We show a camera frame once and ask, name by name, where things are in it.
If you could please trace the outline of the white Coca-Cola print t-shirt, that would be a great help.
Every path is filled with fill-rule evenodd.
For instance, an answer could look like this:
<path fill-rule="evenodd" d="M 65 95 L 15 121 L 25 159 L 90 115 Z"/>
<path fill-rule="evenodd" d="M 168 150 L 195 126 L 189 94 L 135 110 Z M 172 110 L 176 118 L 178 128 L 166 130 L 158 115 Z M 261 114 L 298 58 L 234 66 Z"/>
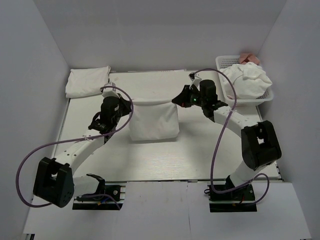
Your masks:
<path fill-rule="evenodd" d="M 178 108 L 170 99 L 135 98 L 129 121 L 132 141 L 162 141 L 179 135 Z"/>

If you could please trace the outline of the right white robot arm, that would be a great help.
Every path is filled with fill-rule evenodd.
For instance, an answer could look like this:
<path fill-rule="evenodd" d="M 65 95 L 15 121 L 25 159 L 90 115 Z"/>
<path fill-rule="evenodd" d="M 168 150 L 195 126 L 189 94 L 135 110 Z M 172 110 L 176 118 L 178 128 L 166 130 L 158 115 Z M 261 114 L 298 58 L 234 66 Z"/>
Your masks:
<path fill-rule="evenodd" d="M 236 112 L 227 103 L 218 99 L 216 85 L 206 79 L 195 85 L 185 85 L 172 103 L 182 108 L 198 106 L 206 118 L 222 125 L 222 131 L 229 129 L 241 139 L 242 162 L 226 178 L 225 189 L 218 191 L 236 200 L 244 193 L 261 170 L 271 165 L 282 156 L 281 147 L 273 124 L 268 121 L 251 121 Z"/>

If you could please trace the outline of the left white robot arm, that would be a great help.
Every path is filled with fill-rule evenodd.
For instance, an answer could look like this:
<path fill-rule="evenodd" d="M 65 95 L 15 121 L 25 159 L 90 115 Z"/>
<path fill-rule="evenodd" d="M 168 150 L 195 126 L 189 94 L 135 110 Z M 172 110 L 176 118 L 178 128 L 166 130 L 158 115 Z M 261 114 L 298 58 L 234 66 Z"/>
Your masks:
<path fill-rule="evenodd" d="M 65 207 L 76 197 L 96 200 L 108 198 L 114 201 L 114 197 L 106 193 L 104 178 L 93 173 L 81 177 L 75 177 L 74 174 L 91 154 L 120 131 L 117 127 L 120 119 L 125 116 L 131 118 L 133 111 L 131 98 L 124 99 L 120 94 L 105 97 L 100 111 L 94 115 L 81 138 L 73 140 L 73 145 L 61 154 L 40 160 L 33 194 L 59 208 Z"/>

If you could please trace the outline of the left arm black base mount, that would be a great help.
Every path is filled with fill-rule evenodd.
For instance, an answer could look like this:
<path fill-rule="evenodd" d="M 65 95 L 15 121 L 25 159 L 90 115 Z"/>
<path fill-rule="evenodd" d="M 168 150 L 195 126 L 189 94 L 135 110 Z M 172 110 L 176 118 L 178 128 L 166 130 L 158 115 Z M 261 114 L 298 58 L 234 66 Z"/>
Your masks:
<path fill-rule="evenodd" d="M 73 210 L 83 211 L 119 211 L 125 201 L 125 182 L 107 182 L 102 190 L 91 197 L 77 196 L 73 200 Z"/>

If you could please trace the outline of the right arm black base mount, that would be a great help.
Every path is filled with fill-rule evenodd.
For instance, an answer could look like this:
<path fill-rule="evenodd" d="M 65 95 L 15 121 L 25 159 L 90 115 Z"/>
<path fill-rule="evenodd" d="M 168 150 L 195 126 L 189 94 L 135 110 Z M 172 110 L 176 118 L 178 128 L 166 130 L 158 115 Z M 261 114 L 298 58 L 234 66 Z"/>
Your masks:
<path fill-rule="evenodd" d="M 204 194 L 209 198 L 211 213 L 250 213 L 257 212 L 256 197 L 251 184 L 228 193 L 216 193 L 208 185 Z"/>

